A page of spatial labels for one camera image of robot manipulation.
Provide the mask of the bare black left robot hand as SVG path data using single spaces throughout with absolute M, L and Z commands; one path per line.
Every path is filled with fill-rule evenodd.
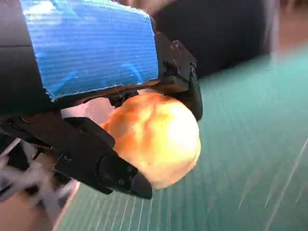
M 0 134 L 55 157 L 54 170 L 104 194 L 151 199 L 150 182 L 113 150 L 114 138 L 61 110 L 104 97 L 120 106 L 140 89 L 203 115 L 196 60 L 142 10 L 110 0 L 0 3 Z

